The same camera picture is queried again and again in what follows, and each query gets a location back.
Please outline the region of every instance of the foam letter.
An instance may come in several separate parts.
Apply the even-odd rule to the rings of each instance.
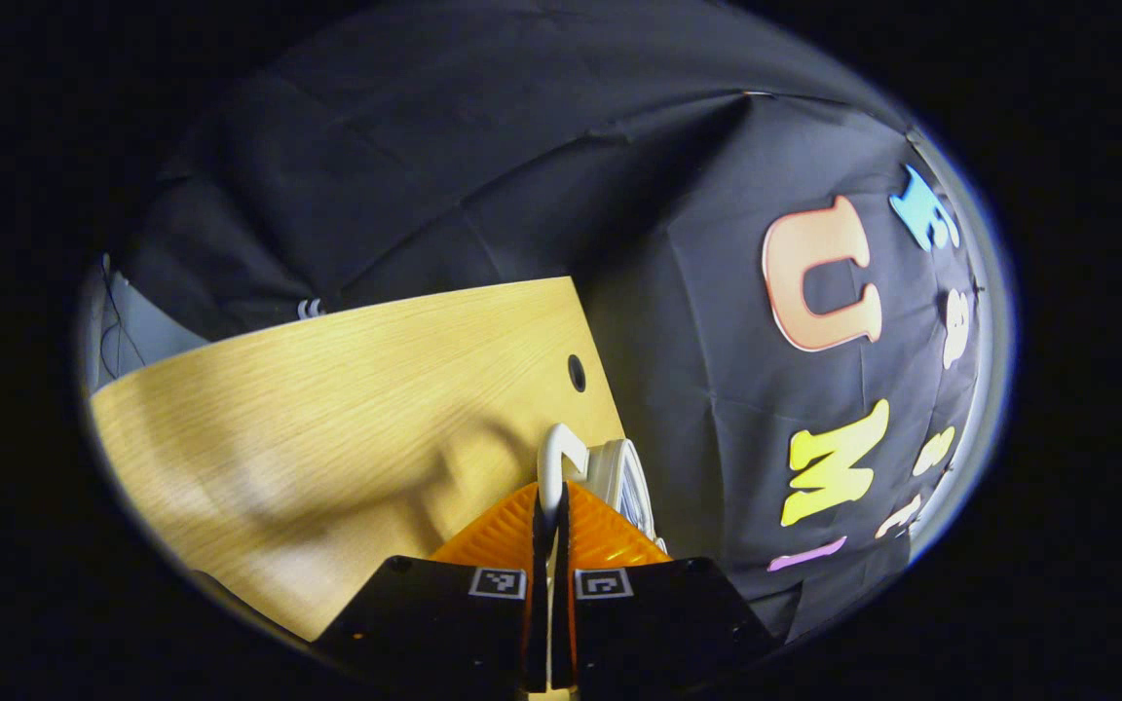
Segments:
[[[817,557],[824,557],[825,555],[833,555],[838,553],[838,550],[846,543],[846,536],[838,537],[836,542],[829,545],[822,545],[820,547],[813,547],[812,550],[807,550],[804,553],[797,553],[793,555],[782,555],[780,557],[774,557],[770,562],[770,572],[778,572],[780,569],[789,568],[791,564],[807,563],[808,560],[816,560]]]
[[[919,507],[920,496],[918,494],[918,496],[911,498],[911,502],[908,506],[901,507],[901,509],[891,514],[890,518],[876,529],[876,536],[874,537],[882,537],[889,533],[892,527],[900,527],[900,525],[908,523],[908,519],[912,517],[912,514],[917,513]]]
[[[954,219],[942,207],[926,178],[920,177],[912,166],[904,164],[903,167],[908,168],[908,188],[903,191],[903,195],[890,196],[890,207],[899,214],[913,239],[926,251],[931,248],[930,236],[932,246],[937,248],[947,246],[947,239],[958,248],[958,227]]]
[[[802,474],[791,480],[791,487],[810,491],[794,491],[787,497],[782,525],[788,527],[804,516],[864,497],[873,483],[873,470],[852,465],[882,440],[888,424],[890,403],[881,399],[858,422],[820,435],[807,431],[792,435],[791,470],[802,470]],[[820,461],[811,465],[818,458]]]
[[[787,214],[764,236],[761,270],[773,306],[773,320],[787,341],[801,351],[824,351],[861,335],[882,336],[882,297],[865,284],[854,305],[829,314],[812,314],[802,297],[802,276],[825,262],[852,259],[868,266],[868,242],[859,214],[845,196],[833,207]]]
[[[967,347],[969,311],[967,294],[951,289],[947,296],[947,342],[942,345],[942,369],[949,369]]]
[[[929,443],[920,449],[920,456],[917,458],[917,464],[911,468],[911,476],[922,476],[929,468],[941,462],[942,458],[947,456],[953,440],[955,440],[955,426],[948,426],[947,431],[932,436]]]

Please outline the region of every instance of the white object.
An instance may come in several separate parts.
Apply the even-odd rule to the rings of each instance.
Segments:
[[[969,334],[967,294],[951,289],[947,296],[947,342],[942,345],[942,369],[949,369],[967,347]]]
[[[569,458],[570,464],[564,464],[562,458]],[[570,431],[570,426],[557,424],[544,436],[535,467],[539,471],[540,507],[549,527],[557,523],[561,482],[569,479],[583,483],[605,505],[614,507],[660,550],[664,550],[664,541],[655,535],[643,467],[631,440],[610,440],[601,446],[588,449]]]
[[[315,316],[323,316],[327,312],[321,307],[321,298],[303,298],[297,303],[297,319],[298,320],[312,320]]]

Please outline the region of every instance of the letter m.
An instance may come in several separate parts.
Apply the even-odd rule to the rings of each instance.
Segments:
[[[888,424],[890,403],[881,399],[855,423],[820,435],[800,431],[791,436],[791,470],[801,474],[791,480],[799,491],[787,497],[782,525],[864,497],[873,483],[873,470],[852,465],[881,442]]]

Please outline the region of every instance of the wooden table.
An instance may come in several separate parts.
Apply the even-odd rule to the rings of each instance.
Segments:
[[[589,445],[624,437],[570,278],[231,338],[128,373],[91,404],[153,535],[306,642],[384,559],[431,555],[533,482],[549,426]]]

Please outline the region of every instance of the wrinkled fabric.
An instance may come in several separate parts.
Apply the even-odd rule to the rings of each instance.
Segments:
[[[931,435],[963,434],[974,391],[975,314],[969,351],[941,365],[948,289],[980,303],[969,249],[921,251],[888,203],[907,164],[949,207],[911,124],[831,58],[716,3],[392,3],[196,121],[125,274],[212,339],[295,321],[303,298],[333,312],[573,276],[669,553],[716,556],[795,638],[904,568],[909,536],[874,534],[929,498],[947,465],[912,464]],[[761,251],[776,218],[836,195],[872,262],[815,268],[804,296],[828,311],[876,284],[884,328],[804,353],[776,328]],[[867,494],[782,527],[791,436],[879,399],[890,428],[859,461]]]

